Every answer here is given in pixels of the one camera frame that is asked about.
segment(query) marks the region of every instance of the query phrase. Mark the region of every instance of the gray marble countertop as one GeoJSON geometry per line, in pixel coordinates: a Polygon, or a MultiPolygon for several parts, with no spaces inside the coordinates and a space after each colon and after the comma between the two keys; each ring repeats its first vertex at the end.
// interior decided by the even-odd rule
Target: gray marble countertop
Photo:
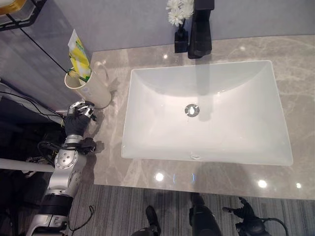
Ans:
{"type": "MultiPolygon", "coordinates": [[[[89,158],[84,180],[95,184],[193,191],[268,198],[315,199],[315,36],[277,36],[213,41],[212,53],[190,60],[173,45],[94,52],[103,63],[113,94],[110,105],[97,110],[86,136],[98,147],[89,158]],[[292,166],[214,162],[134,160],[121,157],[130,72],[165,67],[246,60],[271,60],[293,152],[292,166]],[[157,181],[157,173],[164,175],[157,181]],[[258,186],[259,180],[267,183],[258,186]]],[[[101,67],[94,67],[105,75],[101,67]]]]}

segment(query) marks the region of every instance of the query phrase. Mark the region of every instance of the sink basin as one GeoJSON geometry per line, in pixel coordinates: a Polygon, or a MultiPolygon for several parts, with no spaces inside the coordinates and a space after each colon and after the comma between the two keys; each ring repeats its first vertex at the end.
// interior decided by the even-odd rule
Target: sink basin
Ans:
{"type": "Polygon", "coordinates": [[[272,63],[132,70],[122,157],[291,165],[272,63]]]}

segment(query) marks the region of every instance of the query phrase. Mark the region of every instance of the chrome drain stopper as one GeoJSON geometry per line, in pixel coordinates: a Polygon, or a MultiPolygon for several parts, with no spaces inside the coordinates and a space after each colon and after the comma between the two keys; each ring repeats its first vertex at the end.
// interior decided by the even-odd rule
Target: chrome drain stopper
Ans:
{"type": "Polygon", "coordinates": [[[195,117],[199,112],[200,108],[195,104],[189,104],[185,107],[185,114],[189,117],[195,117]]]}

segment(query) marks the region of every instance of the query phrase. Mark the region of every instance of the striped carpet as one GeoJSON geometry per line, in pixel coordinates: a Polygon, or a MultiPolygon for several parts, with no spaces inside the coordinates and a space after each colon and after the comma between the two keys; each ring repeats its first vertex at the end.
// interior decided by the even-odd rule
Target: striped carpet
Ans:
{"type": "MultiPolygon", "coordinates": [[[[40,199],[42,191],[32,191],[32,199],[40,199]]],[[[235,223],[240,219],[222,211],[222,207],[240,207],[236,196],[202,194],[206,205],[216,216],[224,236],[237,236],[235,223]]],[[[275,217],[284,221],[290,236],[315,236],[315,201],[284,200],[246,197],[257,216],[275,217]]],[[[89,205],[95,206],[90,222],[76,231],[75,236],[130,236],[148,226],[145,208],[152,205],[158,214],[162,236],[191,236],[189,225],[189,193],[140,189],[116,186],[82,184],[70,213],[72,228],[81,225],[89,217],[89,205]]],[[[30,224],[31,210],[20,213],[21,232],[30,224]]],[[[284,236],[284,229],[277,222],[266,223],[272,236],[284,236]]],[[[8,222],[4,221],[0,235],[10,235],[8,222]]]]}

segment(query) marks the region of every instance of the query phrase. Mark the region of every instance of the faucet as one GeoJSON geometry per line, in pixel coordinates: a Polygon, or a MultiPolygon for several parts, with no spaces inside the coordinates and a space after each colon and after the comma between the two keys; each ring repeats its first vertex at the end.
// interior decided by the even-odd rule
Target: faucet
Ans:
{"type": "Polygon", "coordinates": [[[209,17],[215,9],[214,0],[194,0],[188,58],[197,59],[212,50],[209,17]]]}

